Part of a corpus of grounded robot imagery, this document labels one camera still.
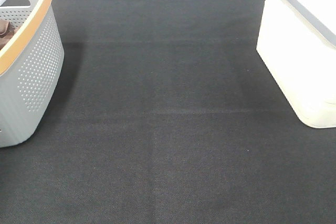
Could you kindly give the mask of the black table cloth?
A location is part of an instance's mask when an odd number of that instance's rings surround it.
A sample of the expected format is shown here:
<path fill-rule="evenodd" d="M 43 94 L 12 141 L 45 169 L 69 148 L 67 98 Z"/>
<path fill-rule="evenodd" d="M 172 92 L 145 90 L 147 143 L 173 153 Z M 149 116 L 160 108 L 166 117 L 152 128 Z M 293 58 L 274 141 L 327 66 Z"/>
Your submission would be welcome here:
<path fill-rule="evenodd" d="M 1 223 L 335 223 L 335 129 L 256 51 L 265 0 L 53 0 L 65 51 L 1 149 Z"/>

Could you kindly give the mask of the brown towels in basket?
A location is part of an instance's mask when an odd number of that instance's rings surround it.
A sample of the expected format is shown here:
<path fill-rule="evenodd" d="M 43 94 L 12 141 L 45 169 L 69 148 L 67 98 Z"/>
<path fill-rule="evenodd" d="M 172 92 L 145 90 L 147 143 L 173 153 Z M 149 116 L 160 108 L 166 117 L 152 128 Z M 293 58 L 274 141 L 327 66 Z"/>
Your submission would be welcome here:
<path fill-rule="evenodd" d="M 10 39 L 17 33 L 19 30 L 11 25 L 9 21 L 1 19 L 0 25 L 0 49 L 3 49 L 4 46 L 10 41 Z"/>

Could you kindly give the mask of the white storage bin grey rim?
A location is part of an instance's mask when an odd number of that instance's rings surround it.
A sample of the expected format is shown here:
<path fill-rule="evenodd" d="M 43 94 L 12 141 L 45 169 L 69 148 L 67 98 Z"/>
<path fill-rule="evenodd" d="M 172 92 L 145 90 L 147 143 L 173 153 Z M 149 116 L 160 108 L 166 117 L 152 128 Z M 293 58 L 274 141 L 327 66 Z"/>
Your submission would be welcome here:
<path fill-rule="evenodd" d="M 335 127 L 335 0 L 265 0 L 256 49 L 302 123 Z"/>

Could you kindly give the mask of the grey perforated laundry basket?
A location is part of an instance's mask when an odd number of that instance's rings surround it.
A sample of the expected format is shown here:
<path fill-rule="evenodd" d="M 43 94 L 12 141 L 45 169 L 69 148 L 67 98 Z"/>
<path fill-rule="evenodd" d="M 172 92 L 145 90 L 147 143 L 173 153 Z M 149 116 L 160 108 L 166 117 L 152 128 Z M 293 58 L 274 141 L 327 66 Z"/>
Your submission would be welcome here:
<path fill-rule="evenodd" d="M 52 0 L 7 0 L 1 19 L 17 33 L 1 49 L 1 147 L 29 139 L 56 88 L 64 49 Z"/>

